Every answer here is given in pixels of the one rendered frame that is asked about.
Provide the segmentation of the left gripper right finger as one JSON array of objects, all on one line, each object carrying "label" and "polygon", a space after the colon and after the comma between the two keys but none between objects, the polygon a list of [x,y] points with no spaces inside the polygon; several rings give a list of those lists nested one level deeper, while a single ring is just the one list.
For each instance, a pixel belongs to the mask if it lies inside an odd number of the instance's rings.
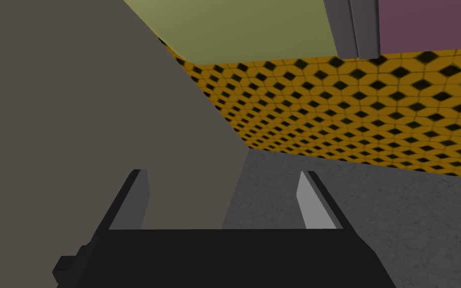
[{"label": "left gripper right finger", "polygon": [[300,172],[296,199],[307,229],[343,228],[308,171]]}]

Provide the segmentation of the grey-brown flat panel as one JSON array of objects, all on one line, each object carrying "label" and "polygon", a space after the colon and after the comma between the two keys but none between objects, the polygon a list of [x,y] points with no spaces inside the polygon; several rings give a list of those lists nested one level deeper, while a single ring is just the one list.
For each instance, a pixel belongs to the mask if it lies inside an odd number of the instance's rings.
[{"label": "grey-brown flat panel", "polygon": [[123,0],[0,0],[0,288],[55,288],[133,169],[143,228],[221,228],[248,151]]}]

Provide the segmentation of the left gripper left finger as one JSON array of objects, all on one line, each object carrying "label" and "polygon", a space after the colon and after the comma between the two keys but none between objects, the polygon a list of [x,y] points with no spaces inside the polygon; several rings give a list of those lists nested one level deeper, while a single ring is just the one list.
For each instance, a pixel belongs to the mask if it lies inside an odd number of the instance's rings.
[{"label": "left gripper left finger", "polygon": [[149,199],[148,172],[145,169],[140,169],[109,229],[141,230]]}]

